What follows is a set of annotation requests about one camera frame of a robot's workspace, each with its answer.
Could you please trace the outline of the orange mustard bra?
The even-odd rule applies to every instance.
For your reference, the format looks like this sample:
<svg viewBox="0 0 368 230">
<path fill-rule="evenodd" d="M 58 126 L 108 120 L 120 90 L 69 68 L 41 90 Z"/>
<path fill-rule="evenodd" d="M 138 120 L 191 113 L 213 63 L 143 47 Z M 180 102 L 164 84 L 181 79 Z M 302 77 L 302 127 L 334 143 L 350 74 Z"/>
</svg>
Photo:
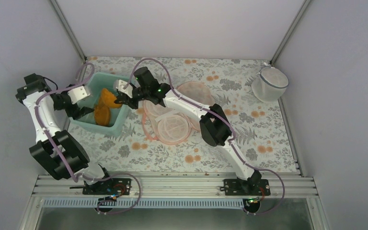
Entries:
<svg viewBox="0 0 368 230">
<path fill-rule="evenodd" d="M 100 93 L 98 104 L 94 107 L 94 120 L 97 125 L 109 126 L 111 121 L 111 109 L 119 109 L 120 104 L 115 104 L 116 96 L 107 88 L 103 88 Z"/>
</svg>

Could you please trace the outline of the teal plastic bin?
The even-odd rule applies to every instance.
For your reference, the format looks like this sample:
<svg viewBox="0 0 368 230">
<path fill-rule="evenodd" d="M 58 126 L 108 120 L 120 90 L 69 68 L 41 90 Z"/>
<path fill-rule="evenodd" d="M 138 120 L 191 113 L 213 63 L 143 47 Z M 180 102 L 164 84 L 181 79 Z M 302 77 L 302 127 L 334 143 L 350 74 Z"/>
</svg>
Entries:
<svg viewBox="0 0 368 230">
<path fill-rule="evenodd" d="M 122 105 L 118 108 L 110 108 L 101 102 L 104 90 L 116 95 L 114 83 L 118 80 L 127 81 L 128 77 L 104 72 L 93 74 L 85 84 L 89 88 L 91 96 L 79 101 L 78 106 L 92 108 L 94 111 L 79 119 L 70 118 L 70 122 L 90 132 L 114 137 L 119 136 L 127 118 L 129 107 Z"/>
</svg>

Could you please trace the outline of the orange floral mesh laundry bag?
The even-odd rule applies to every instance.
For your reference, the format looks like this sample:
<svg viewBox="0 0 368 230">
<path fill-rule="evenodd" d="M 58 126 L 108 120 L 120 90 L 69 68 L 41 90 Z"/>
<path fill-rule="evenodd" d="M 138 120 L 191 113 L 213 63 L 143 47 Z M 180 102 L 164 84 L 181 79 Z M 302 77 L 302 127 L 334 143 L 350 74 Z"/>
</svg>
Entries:
<svg viewBox="0 0 368 230">
<path fill-rule="evenodd" d="M 188 81 L 177 88 L 181 94 L 202 104 L 215 103 L 209 88 L 198 81 Z M 152 102 L 143 102 L 142 127 L 147 139 L 158 140 L 167 145 L 184 142 L 191 131 L 200 131 L 200 125 L 183 113 Z"/>
</svg>

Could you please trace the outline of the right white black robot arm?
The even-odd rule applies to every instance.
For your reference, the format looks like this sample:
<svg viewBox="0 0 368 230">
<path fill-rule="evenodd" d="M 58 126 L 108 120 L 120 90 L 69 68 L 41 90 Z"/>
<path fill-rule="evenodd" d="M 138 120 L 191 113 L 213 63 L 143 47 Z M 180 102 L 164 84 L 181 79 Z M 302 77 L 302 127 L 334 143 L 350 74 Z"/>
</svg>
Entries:
<svg viewBox="0 0 368 230">
<path fill-rule="evenodd" d="M 178 92 L 170 84 L 158 82 L 147 67 L 135 70 L 130 77 L 136 79 L 139 86 L 134 86 L 130 80 L 115 81 L 115 103 L 137 109 L 140 101 L 149 101 L 198 121 L 202 139 L 208 145 L 219 148 L 234 168 L 241 191 L 252 195 L 259 190 L 262 175 L 259 169 L 247 162 L 236 143 L 235 131 L 220 105 L 202 104 Z"/>
</svg>

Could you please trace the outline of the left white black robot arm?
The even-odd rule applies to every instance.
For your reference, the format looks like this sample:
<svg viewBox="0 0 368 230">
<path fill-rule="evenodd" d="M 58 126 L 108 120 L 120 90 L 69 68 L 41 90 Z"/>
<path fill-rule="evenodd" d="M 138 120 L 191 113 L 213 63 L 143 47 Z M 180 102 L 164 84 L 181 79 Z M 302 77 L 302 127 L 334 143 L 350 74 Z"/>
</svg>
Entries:
<svg viewBox="0 0 368 230">
<path fill-rule="evenodd" d="M 33 120 L 36 139 L 29 148 L 31 156 L 56 180 L 81 177 L 86 184 L 95 184 L 100 193 L 110 193 L 114 180 L 108 177 L 107 170 L 90 161 L 82 145 L 67 130 L 60 129 L 55 116 L 55 111 L 64 110 L 76 120 L 94 112 L 93 108 L 78 106 L 79 101 L 90 97 L 90 89 L 84 84 L 71 84 L 64 90 L 52 90 L 47 78 L 35 73 L 24 81 L 16 99 L 28 109 Z"/>
</svg>

